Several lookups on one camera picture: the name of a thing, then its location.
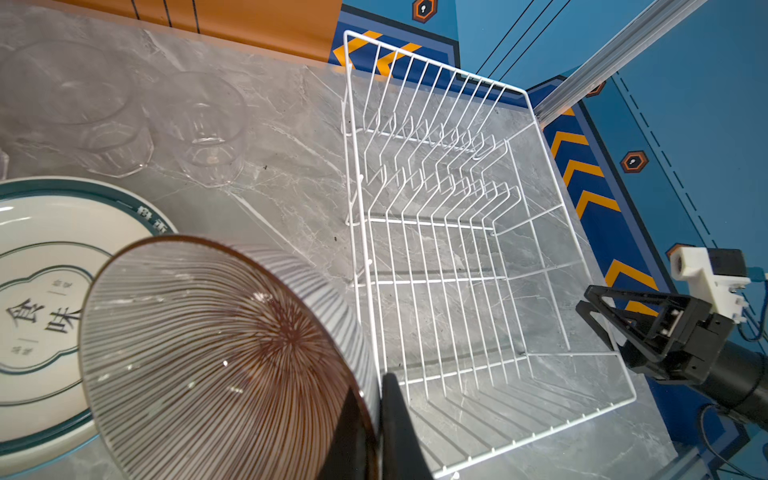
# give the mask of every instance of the clear glass cup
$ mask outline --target clear glass cup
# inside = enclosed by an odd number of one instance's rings
[[[192,180],[220,187],[243,170],[246,105],[231,84],[213,74],[185,71],[153,86],[145,105],[158,141]]]
[[[0,65],[0,95],[46,141],[92,172],[125,177],[152,156],[131,79],[98,48],[59,40],[20,48]]]

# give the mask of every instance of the white wire dish rack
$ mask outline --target white wire dish rack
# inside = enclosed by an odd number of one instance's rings
[[[589,272],[527,94],[352,31],[344,48],[356,308],[435,477],[633,402],[574,311]]]

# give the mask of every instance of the striped bowl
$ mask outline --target striped bowl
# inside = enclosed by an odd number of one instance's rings
[[[315,478],[348,392],[374,443],[361,326],[284,252],[140,240],[97,275],[82,317],[86,396],[128,478]]]

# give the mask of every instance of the bowl rim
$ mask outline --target bowl rim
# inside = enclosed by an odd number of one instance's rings
[[[378,478],[379,476],[376,474],[378,471],[378,468],[376,467],[378,465],[378,459],[377,459],[377,453],[378,453],[378,440],[376,438],[375,430],[373,428],[371,413],[368,410],[368,407],[366,403],[363,401],[362,396],[360,395],[361,389],[360,385],[357,382],[357,379],[355,378],[355,375],[353,374],[352,370],[350,369],[349,365],[347,365],[346,360],[344,359],[344,355],[339,350],[339,347],[336,345],[336,341],[331,337],[330,333],[328,333],[328,330],[323,325],[323,322],[320,321],[319,318],[317,318],[317,315],[299,298],[298,295],[296,295],[293,290],[288,288],[288,286],[283,283],[282,280],[277,278],[272,272],[270,272],[266,267],[259,264],[257,261],[251,259],[249,256],[247,256],[244,253],[241,253],[236,248],[230,247],[229,245],[219,243],[215,240],[209,240],[204,237],[195,237],[193,235],[185,235],[185,234],[174,234],[174,235],[164,235],[159,237],[147,237],[141,240],[137,240],[136,242],[133,242],[130,245],[127,245],[126,247],[123,247],[121,250],[116,252],[107,262],[100,268],[98,273],[94,275],[94,279],[91,282],[91,286],[88,287],[88,292],[85,295],[85,299],[83,300],[83,310],[85,309],[85,306],[88,304],[88,301],[91,299],[91,292],[93,291],[94,285],[98,282],[98,280],[101,278],[101,276],[104,274],[107,268],[118,258],[122,257],[124,254],[136,250],[137,248],[152,244],[152,243],[170,243],[170,242],[188,242],[188,243],[196,243],[199,245],[203,245],[206,247],[213,248],[215,250],[219,250],[220,252],[223,252],[225,254],[231,255],[232,257],[237,258],[238,260],[244,262],[246,265],[251,266],[252,268],[256,269],[258,272],[266,275],[266,277],[273,282],[276,283],[276,285],[282,289],[283,291],[287,292],[289,297],[296,302],[296,304],[303,310],[303,312],[312,320],[317,326],[320,327],[320,330],[323,332],[323,335],[329,340],[329,343],[331,347],[333,348],[333,351],[336,353],[336,355],[342,360],[342,364],[344,365],[344,372],[347,377],[347,381],[349,383],[349,387],[353,391],[353,395],[356,400],[356,404],[361,412],[361,420],[362,420],[362,426],[366,431],[366,456],[367,456],[367,465],[368,468],[368,475],[367,478]],[[115,464],[120,468],[121,472],[125,473],[126,468],[113,453],[111,442],[109,441],[108,437],[101,434],[101,430],[99,429],[99,415],[94,409],[92,403],[91,403],[91,395],[88,391],[88,383],[85,381],[85,375],[84,375],[84,369],[83,369],[83,354],[82,354],[82,336],[83,336],[83,328],[80,328],[78,330],[78,345],[80,346],[80,354],[78,355],[78,366],[80,368],[80,376],[82,378],[83,382],[83,391],[85,393],[85,400],[88,404],[88,408],[91,410],[91,414],[93,416],[94,424],[96,425],[96,429],[98,431],[98,434],[102,437],[104,440],[105,445],[107,446],[107,451],[109,452],[109,456],[112,457],[112,460],[115,462]],[[327,459],[328,453],[326,453],[326,457],[323,460],[323,465],[325,465],[325,461]]]

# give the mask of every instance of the white plate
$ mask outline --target white plate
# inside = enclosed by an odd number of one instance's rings
[[[0,475],[96,435],[78,366],[84,296],[122,247],[175,231],[155,206],[103,182],[0,182]]]

